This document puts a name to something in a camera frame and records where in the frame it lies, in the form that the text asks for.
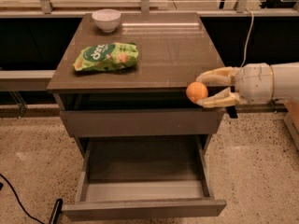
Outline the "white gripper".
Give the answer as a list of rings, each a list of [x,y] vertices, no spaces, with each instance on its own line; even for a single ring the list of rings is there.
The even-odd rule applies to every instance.
[[[206,71],[196,78],[206,86],[232,86],[195,103],[204,108],[242,104],[265,104],[273,97],[273,70],[266,63],[250,63],[243,67],[223,67]]]

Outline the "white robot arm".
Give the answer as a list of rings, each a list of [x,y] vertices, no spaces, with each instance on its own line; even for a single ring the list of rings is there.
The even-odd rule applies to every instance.
[[[299,99],[299,63],[229,66],[202,73],[196,80],[205,85],[225,86],[213,96],[195,99],[204,108]]]

